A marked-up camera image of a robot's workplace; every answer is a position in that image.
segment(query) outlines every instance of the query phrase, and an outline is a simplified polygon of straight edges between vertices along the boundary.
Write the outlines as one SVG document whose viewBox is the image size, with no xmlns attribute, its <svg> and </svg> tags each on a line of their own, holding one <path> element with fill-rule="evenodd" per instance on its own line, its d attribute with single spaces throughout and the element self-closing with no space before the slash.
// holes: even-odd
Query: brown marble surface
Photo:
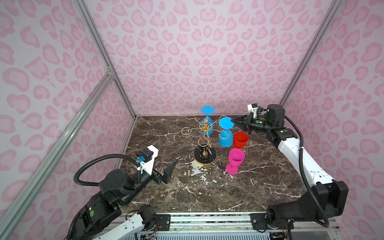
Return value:
<svg viewBox="0 0 384 240">
<path fill-rule="evenodd" d="M 138 150 L 154 145 L 159 149 L 154 166 L 157 171 L 161 172 L 175 159 L 179 162 L 168 185 L 151 182 L 132 204 L 122 207 L 123 212 L 142 204 L 153 205 L 157 212 L 263 211 L 270 204 L 296 200 L 304 193 L 293 166 L 262 134 L 250 136 L 243 148 L 245 160 L 238 174 L 225 171 L 231 147 L 220 147 L 217 132 L 210 139 L 217 150 L 216 161 L 210 167 L 199 167 L 193 150 L 201 134 L 197 130 L 189 136 L 180 133 L 185 126 L 197 125 L 183 116 L 138 118 L 126 155 L 136 157 Z M 221 129 L 218 122 L 215 129 Z M 232 129 L 233 133 L 237 131 L 238 128 Z M 123 162 L 121 168 L 135 172 L 129 162 Z"/>
</svg>

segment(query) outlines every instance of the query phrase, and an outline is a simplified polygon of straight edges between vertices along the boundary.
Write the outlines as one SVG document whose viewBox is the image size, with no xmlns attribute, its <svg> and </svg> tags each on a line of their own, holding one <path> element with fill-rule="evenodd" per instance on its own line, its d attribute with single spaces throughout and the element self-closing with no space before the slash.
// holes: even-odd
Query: side wall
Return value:
<svg viewBox="0 0 384 240">
<path fill-rule="evenodd" d="M 278 103 L 331 0 L 86 0 L 136 114 Z"/>
<path fill-rule="evenodd" d="M 71 0 L 0 3 L 0 216 L 105 73 Z"/>
<path fill-rule="evenodd" d="M 115 84 L 111 83 L 11 239 L 64 239 L 73 217 L 99 191 L 98 187 L 74 184 L 73 174 L 92 159 L 125 149 L 124 140 L 131 124 L 128 110 Z M 116 161 L 109 159 L 93 165 L 81 179 L 92 182 L 103 180 L 114 169 Z"/>
<path fill-rule="evenodd" d="M 305 148 L 349 187 L 347 240 L 384 235 L 384 4 L 348 0 L 285 109 Z"/>
</svg>

